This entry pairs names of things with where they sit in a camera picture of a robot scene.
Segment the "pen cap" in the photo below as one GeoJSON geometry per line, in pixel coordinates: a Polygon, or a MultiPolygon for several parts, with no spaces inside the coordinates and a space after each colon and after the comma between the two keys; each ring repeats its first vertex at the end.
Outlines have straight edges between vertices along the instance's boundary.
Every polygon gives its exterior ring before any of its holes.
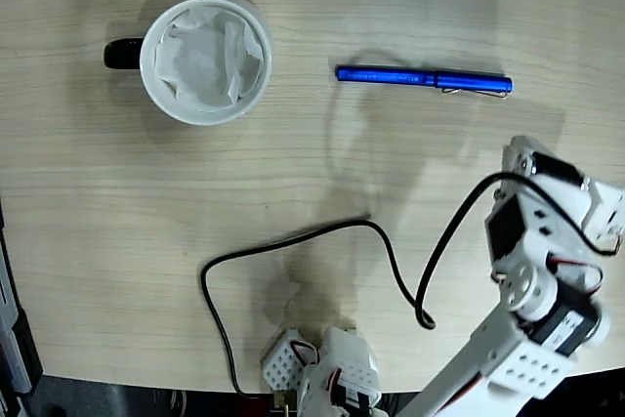
{"type": "Polygon", "coordinates": [[[510,93],[513,90],[513,83],[512,79],[504,77],[503,75],[438,72],[436,87],[449,90],[510,93]]]}

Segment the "mug rim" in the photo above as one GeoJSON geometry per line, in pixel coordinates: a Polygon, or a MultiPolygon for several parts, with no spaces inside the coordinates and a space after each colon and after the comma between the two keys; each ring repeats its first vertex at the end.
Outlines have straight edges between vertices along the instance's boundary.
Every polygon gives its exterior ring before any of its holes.
{"type": "Polygon", "coordinates": [[[147,30],[139,57],[139,69],[144,88],[151,100],[166,114],[186,124],[196,126],[214,126],[232,121],[253,108],[261,99],[271,76],[272,43],[269,27],[260,11],[246,0],[185,0],[173,5],[160,14],[147,30]],[[178,15],[195,5],[211,5],[228,9],[250,23],[263,49],[263,69],[253,90],[247,97],[232,106],[217,111],[202,111],[184,107],[175,101],[169,101],[166,94],[173,93],[169,86],[156,76],[155,54],[167,25],[178,15]]]}

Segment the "blue pen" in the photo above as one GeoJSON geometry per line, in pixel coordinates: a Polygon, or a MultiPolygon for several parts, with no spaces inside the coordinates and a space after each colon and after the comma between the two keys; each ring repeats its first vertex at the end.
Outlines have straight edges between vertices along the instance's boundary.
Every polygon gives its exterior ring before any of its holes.
{"type": "Polygon", "coordinates": [[[440,88],[444,93],[460,90],[506,98],[513,91],[512,79],[499,75],[413,70],[371,65],[339,65],[336,78],[342,82],[392,83],[440,88]]]}

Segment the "red wire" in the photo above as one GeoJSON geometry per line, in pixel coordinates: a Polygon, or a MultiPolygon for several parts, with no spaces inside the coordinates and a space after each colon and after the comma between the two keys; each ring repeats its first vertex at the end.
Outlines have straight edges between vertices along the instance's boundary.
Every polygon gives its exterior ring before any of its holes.
{"type": "Polygon", "coordinates": [[[334,387],[339,382],[339,377],[341,376],[341,368],[337,368],[334,373],[330,376],[330,384],[328,386],[328,393],[330,394],[330,403],[334,405],[334,387]]]}
{"type": "Polygon", "coordinates": [[[442,409],[444,409],[445,407],[447,407],[448,405],[453,404],[455,401],[457,401],[460,397],[464,396],[466,393],[468,393],[470,390],[472,390],[475,385],[477,383],[479,383],[479,380],[481,380],[481,374],[477,374],[476,376],[474,376],[471,380],[469,380],[469,382],[463,386],[462,388],[460,388],[460,390],[458,390],[456,392],[455,395],[453,395],[452,397],[449,398],[449,400],[443,405],[443,407],[441,407],[438,412],[441,412],[442,409]]]}
{"type": "Polygon", "coordinates": [[[574,261],[572,259],[561,259],[561,258],[553,258],[553,257],[549,258],[549,262],[554,263],[554,264],[565,264],[569,266],[581,266],[584,268],[596,269],[599,272],[599,276],[600,276],[599,282],[597,283],[596,286],[586,291],[587,295],[593,295],[597,293],[597,291],[601,288],[602,284],[604,283],[604,270],[600,268],[599,266],[594,266],[588,263],[581,263],[579,261],[574,261]]]}
{"type": "Polygon", "coordinates": [[[298,341],[298,340],[293,340],[291,341],[291,348],[293,348],[293,345],[296,345],[298,347],[306,347],[309,351],[313,351],[316,355],[316,363],[319,363],[319,350],[317,348],[315,348],[314,346],[312,346],[311,344],[307,343],[307,342],[302,342],[302,341],[298,341]]]}

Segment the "white perforated bracket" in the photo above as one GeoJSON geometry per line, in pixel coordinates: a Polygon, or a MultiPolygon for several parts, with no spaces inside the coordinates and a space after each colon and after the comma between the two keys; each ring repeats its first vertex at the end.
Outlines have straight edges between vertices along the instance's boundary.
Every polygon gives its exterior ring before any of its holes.
{"type": "Polygon", "coordinates": [[[497,385],[543,399],[574,366],[573,359],[526,340],[508,354],[493,357],[481,373],[497,385]]]}
{"type": "Polygon", "coordinates": [[[302,384],[304,365],[291,349],[291,341],[303,341],[297,329],[287,329],[263,362],[263,378],[273,391],[296,391],[302,384]]]}

